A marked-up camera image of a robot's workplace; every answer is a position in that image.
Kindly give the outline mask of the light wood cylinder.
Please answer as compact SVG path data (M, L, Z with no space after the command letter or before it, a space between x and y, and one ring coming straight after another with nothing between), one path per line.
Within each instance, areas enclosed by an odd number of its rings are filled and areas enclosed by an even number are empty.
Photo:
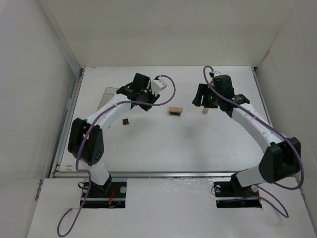
M206 115L209 112L209 108L203 108L202 113Z

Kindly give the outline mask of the light long wood block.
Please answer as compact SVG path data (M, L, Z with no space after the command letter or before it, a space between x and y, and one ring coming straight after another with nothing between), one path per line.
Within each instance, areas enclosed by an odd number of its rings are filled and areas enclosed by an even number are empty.
M183 113L182 107L169 107L170 113Z

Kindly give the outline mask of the dark brown L block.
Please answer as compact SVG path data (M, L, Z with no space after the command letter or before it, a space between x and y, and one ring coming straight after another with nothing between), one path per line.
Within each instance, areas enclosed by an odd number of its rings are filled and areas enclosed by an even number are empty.
M172 112L172 111L170 111L169 114L172 115L172 116L181 116L180 112Z

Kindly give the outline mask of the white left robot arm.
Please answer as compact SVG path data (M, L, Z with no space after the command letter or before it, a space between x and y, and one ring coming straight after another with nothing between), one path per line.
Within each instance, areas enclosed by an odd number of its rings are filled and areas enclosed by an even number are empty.
M67 150L79 158L78 164L89 171L92 180L91 193L107 195L111 187L111 175L106 170L102 159L104 154L104 132L122 114L131 110L135 101L144 102L140 105L144 111L148 111L160 97L159 92L166 88L167 84L155 78L136 73L132 82L117 89L113 97L93 115L80 119L76 118L70 131Z

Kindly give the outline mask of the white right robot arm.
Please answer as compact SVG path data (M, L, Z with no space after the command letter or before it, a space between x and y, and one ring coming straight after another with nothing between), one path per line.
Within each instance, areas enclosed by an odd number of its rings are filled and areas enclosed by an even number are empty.
M228 185L231 195L239 196L253 185L276 183L300 172L299 140L287 138L267 124L247 97L235 94L229 75L216 76L211 72L210 77L205 84L199 84L193 105L225 112L251 135L263 152L257 166L231 176Z

